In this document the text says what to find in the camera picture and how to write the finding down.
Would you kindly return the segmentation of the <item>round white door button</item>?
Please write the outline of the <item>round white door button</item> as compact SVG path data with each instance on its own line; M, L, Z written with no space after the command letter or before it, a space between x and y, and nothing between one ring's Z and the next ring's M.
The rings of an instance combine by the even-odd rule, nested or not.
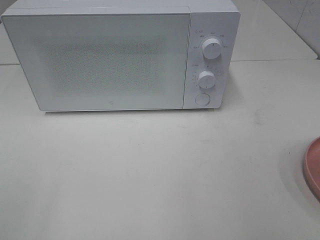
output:
M210 96L206 93L198 94L195 97L195 103L199 106L207 106L210 103Z

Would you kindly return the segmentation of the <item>pink round plate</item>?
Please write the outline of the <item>pink round plate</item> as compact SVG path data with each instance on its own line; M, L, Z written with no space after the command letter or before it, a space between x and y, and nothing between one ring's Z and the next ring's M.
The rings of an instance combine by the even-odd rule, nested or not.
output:
M303 174L313 195L320 200L320 138L314 139L306 149Z

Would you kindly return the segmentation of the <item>white microwave door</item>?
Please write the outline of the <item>white microwave door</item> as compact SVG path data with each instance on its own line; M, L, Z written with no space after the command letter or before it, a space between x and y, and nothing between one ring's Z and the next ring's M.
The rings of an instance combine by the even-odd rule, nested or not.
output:
M5 16L42 111L180 109L189 14Z

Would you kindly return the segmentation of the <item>lower white timer knob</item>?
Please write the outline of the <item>lower white timer knob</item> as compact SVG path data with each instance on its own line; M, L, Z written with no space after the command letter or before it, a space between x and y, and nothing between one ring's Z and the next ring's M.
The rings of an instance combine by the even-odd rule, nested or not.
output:
M202 89L211 89L215 86L217 79L212 71L205 70L198 75L198 85Z

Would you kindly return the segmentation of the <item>upper white power knob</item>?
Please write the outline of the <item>upper white power knob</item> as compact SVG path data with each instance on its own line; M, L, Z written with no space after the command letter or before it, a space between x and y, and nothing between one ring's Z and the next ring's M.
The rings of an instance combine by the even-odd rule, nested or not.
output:
M201 44L203 56L208 60L213 60L219 57L222 53L223 43L216 36L207 37Z

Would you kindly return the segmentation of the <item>white microwave oven body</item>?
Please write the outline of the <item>white microwave oven body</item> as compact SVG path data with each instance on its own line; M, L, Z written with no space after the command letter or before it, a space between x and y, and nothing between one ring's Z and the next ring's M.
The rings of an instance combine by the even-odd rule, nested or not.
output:
M241 17L239 10L230 0L18 0L13 5L8 7L7 10L1 15L1 21L4 25L3 18L10 16L113 16L177 14L189 14L189 30L182 107L165 109L111 109L80 111L219 108L223 100L226 81L229 75L229 66ZM210 36L217 37L222 41L223 48L221 55L215 59L206 59L203 56L201 49L203 41ZM214 87L209 89L203 89L199 87L198 76L202 71L211 71L214 73L216 77L216 84ZM210 96L210 103L206 106L196 104L195 97L199 94L208 94Z

